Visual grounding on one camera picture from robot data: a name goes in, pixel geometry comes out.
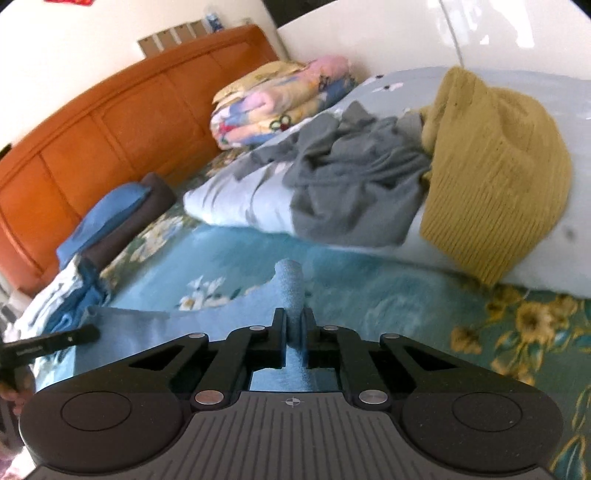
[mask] red decoration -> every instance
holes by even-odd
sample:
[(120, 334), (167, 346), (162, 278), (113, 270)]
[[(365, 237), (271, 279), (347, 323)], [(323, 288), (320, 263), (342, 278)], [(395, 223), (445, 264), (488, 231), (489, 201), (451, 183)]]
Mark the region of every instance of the red decoration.
[(95, 0), (45, 0), (46, 2), (52, 4), (76, 4), (76, 5), (84, 5), (85, 7), (91, 6)]

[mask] metal screw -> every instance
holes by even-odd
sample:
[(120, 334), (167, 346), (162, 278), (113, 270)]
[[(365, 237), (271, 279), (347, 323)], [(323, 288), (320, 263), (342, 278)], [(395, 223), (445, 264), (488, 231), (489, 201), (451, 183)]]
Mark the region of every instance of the metal screw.
[(368, 405), (381, 405), (388, 401), (388, 394), (381, 390), (365, 390), (359, 394), (359, 399)]
[(217, 390), (203, 390), (195, 395), (195, 401), (201, 405), (217, 405), (223, 402), (223, 393)]

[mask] headboard panel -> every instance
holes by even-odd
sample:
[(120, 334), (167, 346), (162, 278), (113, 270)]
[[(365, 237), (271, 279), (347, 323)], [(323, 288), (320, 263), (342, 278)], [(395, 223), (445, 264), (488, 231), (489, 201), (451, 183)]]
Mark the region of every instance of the headboard panel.
[(113, 188), (154, 171), (178, 184), (218, 152), (213, 95), (277, 57), (253, 25), (143, 60), (69, 102), (0, 161), (0, 270), (35, 294), (56, 248)]

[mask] crumpled gray garment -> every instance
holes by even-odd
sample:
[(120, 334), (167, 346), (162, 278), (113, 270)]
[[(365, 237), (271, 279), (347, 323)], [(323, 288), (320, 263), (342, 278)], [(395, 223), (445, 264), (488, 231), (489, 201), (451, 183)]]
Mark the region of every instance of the crumpled gray garment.
[(251, 153), (259, 166), (292, 161), (296, 236), (350, 247), (404, 242), (425, 191), (430, 158), (420, 147), (417, 113), (377, 119), (359, 102), (339, 120), (322, 113), (277, 145)]

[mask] mustard knit sweater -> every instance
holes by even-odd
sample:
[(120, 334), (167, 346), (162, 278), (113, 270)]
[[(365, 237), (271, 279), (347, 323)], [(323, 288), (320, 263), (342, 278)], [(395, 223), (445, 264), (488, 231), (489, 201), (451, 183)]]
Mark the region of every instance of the mustard knit sweater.
[(495, 284), (563, 213), (569, 152), (539, 102), (459, 67), (421, 114), (423, 148), (433, 156), (421, 235)]

